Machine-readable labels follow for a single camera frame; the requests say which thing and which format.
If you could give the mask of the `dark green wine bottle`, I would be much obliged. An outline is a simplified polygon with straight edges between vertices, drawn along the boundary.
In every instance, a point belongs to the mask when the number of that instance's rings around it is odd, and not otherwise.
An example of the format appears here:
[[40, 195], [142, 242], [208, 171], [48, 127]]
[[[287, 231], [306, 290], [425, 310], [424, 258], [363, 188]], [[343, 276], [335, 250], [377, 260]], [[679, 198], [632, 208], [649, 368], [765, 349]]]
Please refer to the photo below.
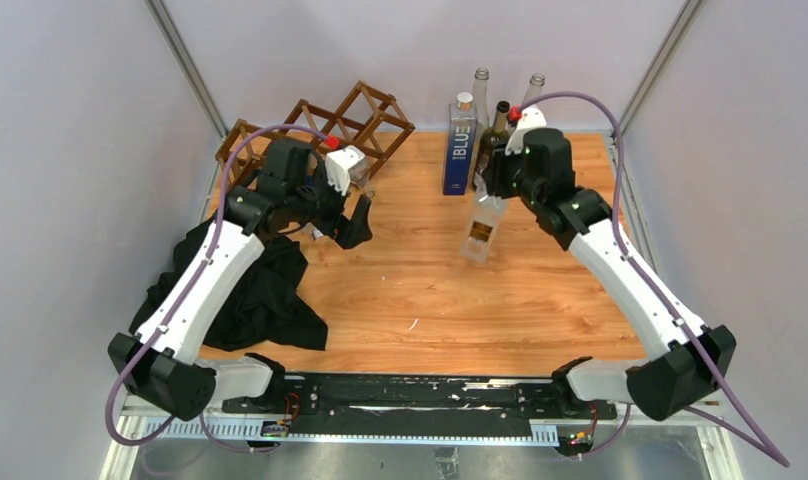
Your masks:
[[499, 101], [492, 124], [481, 135], [475, 160], [474, 176], [480, 177], [487, 167], [495, 146], [509, 138], [507, 131], [507, 114], [511, 105], [508, 101]]

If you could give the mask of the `clear bottle black cap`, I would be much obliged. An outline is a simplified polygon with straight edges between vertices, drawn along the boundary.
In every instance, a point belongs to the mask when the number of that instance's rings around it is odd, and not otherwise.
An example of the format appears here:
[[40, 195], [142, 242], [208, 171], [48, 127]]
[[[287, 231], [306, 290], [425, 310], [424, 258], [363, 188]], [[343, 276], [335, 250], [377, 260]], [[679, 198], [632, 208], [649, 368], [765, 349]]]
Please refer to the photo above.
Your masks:
[[469, 260], [485, 263], [505, 216], [508, 201], [489, 195], [485, 181], [479, 174], [474, 176], [474, 187], [461, 254]]

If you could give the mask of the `blue glass bottle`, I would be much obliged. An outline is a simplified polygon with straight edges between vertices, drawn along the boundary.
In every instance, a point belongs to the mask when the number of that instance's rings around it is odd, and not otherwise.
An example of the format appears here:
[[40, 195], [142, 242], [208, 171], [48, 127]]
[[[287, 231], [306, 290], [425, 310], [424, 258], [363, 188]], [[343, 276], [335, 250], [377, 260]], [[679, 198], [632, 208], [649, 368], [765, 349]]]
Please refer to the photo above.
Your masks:
[[468, 185], [477, 129], [474, 97], [461, 92], [449, 104], [442, 192], [446, 196], [464, 195]]

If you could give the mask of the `clear bottle dark label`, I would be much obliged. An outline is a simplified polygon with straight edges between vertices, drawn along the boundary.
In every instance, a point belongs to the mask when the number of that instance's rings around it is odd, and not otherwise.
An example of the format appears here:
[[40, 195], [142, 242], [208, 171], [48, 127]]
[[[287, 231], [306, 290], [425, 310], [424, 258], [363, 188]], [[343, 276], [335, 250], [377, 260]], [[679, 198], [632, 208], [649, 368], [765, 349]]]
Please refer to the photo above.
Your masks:
[[526, 93], [522, 102], [520, 103], [521, 109], [524, 109], [526, 105], [542, 94], [544, 84], [545, 76], [542, 73], [534, 73], [530, 76]]
[[472, 95], [477, 113], [477, 134], [481, 136], [489, 125], [489, 107], [487, 105], [487, 88], [490, 78], [489, 69], [478, 67], [473, 76]]

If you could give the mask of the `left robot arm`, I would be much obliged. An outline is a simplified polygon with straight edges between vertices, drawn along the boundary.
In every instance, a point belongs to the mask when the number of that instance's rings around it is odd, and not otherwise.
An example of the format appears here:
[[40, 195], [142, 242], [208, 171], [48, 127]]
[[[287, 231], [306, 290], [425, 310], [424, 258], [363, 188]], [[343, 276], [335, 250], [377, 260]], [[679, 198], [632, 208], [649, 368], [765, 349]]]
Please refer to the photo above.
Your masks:
[[369, 166], [353, 145], [320, 157], [309, 143], [285, 138], [268, 146], [255, 180], [226, 193], [201, 246], [156, 311], [132, 334], [117, 334], [108, 354], [127, 391], [191, 421], [213, 402], [248, 398], [263, 413], [278, 411], [282, 368], [257, 354], [239, 360], [199, 357], [217, 313], [263, 254], [265, 241], [292, 223], [310, 223], [341, 248], [371, 239], [371, 200], [361, 194], [345, 216], [351, 187], [365, 188]]

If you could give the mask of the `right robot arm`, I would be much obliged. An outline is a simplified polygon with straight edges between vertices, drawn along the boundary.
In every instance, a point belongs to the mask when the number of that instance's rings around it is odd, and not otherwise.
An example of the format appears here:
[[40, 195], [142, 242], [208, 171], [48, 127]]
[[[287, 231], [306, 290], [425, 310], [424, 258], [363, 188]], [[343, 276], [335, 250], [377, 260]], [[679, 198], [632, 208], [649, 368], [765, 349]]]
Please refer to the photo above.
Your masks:
[[572, 418], [592, 401], [611, 401], [663, 421], [721, 387], [734, 334], [724, 325], [709, 327], [649, 270], [612, 220], [609, 203], [576, 184], [561, 131], [537, 127], [498, 143], [484, 178], [489, 194], [520, 198], [539, 227], [598, 279], [645, 352], [632, 361], [585, 356], [555, 370], [550, 393], [557, 413]]

